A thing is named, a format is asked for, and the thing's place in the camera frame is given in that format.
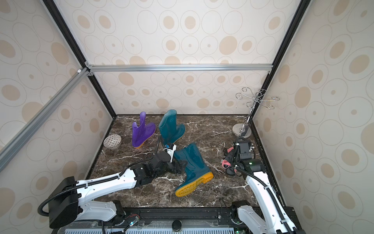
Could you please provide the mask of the pink cloth black trim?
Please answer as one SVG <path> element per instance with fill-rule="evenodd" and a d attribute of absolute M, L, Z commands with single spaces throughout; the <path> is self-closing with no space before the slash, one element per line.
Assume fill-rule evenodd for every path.
<path fill-rule="evenodd" d="M 225 170 L 225 173 L 234 176 L 237 174 L 235 165 L 238 163 L 238 146 L 233 146 L 229 149 L 224 148 L 224 158 L 221 160 L 221 166 Z"/>

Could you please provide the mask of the teal rubber boot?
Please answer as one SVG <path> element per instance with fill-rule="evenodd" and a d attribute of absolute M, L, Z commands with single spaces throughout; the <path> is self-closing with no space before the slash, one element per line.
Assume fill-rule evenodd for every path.
<path fill-rule="evenodd" d="M 162 144 L 164 147 L 171 146 L 185 134 L 185 126 L 183 124 L 177 124 L 176 120 L 177 111 L 171 109 L 164 114 L 159 124 Z"/>
<path fill-rule="evenodd" d="M 192 143 L 181 150 L 174 152 L 174 158 L 179 163 L 184 163 L 186 179 L 176 190 L 177 197 L 184 197 L 201 184 L 205 184 L 214 178 L 212 171 L 205 164 L 202 155 L 195 143 Z"/>

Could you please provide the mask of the purple rubber boot yellow sole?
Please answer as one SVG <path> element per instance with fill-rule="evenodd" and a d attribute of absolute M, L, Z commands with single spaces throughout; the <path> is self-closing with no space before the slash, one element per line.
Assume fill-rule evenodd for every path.
<path fill-rule="evenodd" d="M 139 125 L 132 123 L 132 146 L 139 149 L 156 131 L 156 125 L 153 122 L 146 124 L 146 112 L 139 115 Z"/>

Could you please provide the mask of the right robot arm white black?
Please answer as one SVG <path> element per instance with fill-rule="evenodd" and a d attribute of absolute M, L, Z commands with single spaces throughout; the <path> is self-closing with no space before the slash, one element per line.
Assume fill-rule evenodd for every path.
<path fill-rule="evenodd" d="M 231 206 L 231 220 L 244 224 L 253 234 L 304 234 L 286 213 L 273 189 L 261 159 L 255 157 L 253 143 L 239 136 L 233 149 L 226 153 L 222 167 L 228 175 L 240 174 L 251 188 L 262 214 L 245 201 Z"/>

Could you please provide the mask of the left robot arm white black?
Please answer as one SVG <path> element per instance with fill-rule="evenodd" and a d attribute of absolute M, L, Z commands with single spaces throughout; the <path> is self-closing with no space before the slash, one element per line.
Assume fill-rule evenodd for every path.
<path fill-rule="evenodd" d="M 38 214 L 49 218 L 49 227 L 62 228 L 75 221 L 100 220 L 102 225 L 120 226 L 127 215 L 121 202 L 99 202 L 97 198 L 108 194 L 150 184 L 166 173 L 182 174 L 187 161 L 176 159 L 176 145 L 172 145 L 151 158 L 140 160 L 123 171 L 95 179 L 78 180 L 70 176 L 38 207 Z"/>

